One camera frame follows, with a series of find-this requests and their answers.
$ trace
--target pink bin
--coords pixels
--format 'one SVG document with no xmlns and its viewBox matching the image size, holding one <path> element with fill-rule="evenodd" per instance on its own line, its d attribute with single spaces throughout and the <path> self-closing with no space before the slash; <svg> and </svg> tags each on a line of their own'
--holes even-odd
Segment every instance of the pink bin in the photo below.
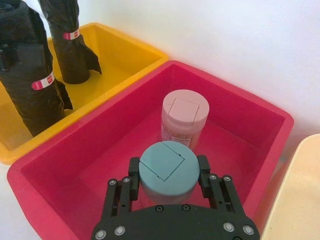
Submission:
<svg viewBox="0 0 320 240">
<path fill-rule="evenodd" d="M 254 218 L 293 118 L 267 101 L 177 61 L 169 61 L 14 163 L 8 181 L 44 240 L 87 240 L 99 221 L 107 182 L 161 139 L 164 97 L 188 89 L 210 104 L 196 154 L 213 173 L 231 175 Z M 209 206 L 196 187 L 190 204 Z M 140 192 L 133 209 L 153 205 Z"/>
</svg>

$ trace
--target beige bin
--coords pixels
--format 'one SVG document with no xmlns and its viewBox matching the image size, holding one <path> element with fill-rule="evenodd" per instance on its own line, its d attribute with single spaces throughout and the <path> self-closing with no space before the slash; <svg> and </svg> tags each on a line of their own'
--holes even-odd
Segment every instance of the beige bin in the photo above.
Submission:
<svg viewBox="0 0 320 240">
<path fill-rule="evenodd" d="M 286 171 L 281 183 L 281 171 Z M 320 134 L 303 140 L 292 157 L 289 166 L 271 181 L 273 189 L 279 191 L 267 218 L 261 240 L 320 240 Z M 268 210 L 268 200 L 264 201 Z M 263 212 L 257 224 L 264 224 Z"/>
</svg>

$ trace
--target jar label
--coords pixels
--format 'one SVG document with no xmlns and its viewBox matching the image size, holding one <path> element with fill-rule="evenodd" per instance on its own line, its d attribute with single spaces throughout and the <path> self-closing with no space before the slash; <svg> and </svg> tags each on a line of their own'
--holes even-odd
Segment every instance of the jar label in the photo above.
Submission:
<svg viewBox="0 0 320 240">
<path fill-rule="evenodd" d="M 190 146 L 190 142 L 193 137 L 192 134 L 181 134 L 174 132 L 163 124 L 161 125 L 161 135 L 164 141 L 178 142 L 185 145 L 186 147 Z"/>
</svg>

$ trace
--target white wall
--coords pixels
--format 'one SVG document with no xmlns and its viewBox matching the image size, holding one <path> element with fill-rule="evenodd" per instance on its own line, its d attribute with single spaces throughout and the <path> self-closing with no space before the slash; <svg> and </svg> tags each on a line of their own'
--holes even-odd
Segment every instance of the white wall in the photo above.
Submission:
<svg viewBox="0 0 320 240">
<path fill-rule="evenodd" d="M 81 25 L 114 27 L 288 111 L 286 155 L 320 133 L 319 0 L 78 2 Z"/>
</svg>

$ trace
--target black cloth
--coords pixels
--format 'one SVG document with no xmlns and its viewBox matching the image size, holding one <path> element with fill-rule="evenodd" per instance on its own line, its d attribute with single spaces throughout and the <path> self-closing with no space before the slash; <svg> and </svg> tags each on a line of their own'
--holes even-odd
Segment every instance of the black cloth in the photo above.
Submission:
<svg viewBox="0 0 320 240">
<path fill-rule="evenodd" d="M 101 72 L 97 55 L 86 46 L 80 34 L 73 40 L 64 36 L 79 28 L 77 0 L 38 0 L 47 19 L 53 46 L 61 69 L 62 78 L 68 84 L 80 84 L 90 77 L 89 70 Z"/>
<path fill-rule="evenodd" d="M 52 55 L 39 14 L 20 0 L 0 0 L 0 81 L 33 136 L 64 117 L 72 104 L 63 83 L 35 90 L 52 71 Z"/>
</svg>

